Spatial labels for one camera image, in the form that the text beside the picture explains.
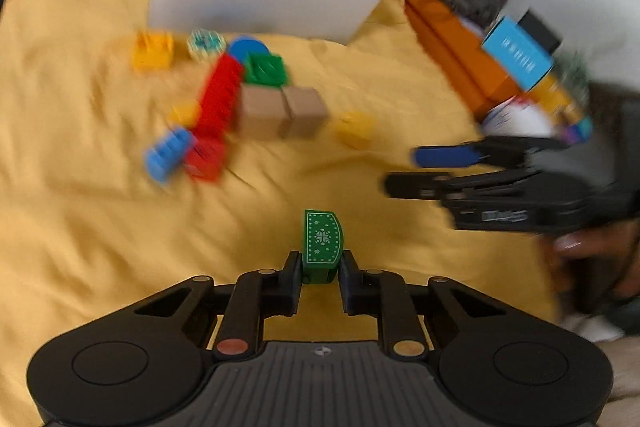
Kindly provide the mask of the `person right hand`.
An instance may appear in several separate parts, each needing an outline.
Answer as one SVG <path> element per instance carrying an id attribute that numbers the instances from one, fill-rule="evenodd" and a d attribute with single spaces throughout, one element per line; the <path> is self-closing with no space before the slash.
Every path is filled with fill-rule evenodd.
<path id="1" fill-rule="evenodd" d="M 542 261 L 567 308 L 595 314 L 639 296 L 639 221 L 539 237 Z"/>

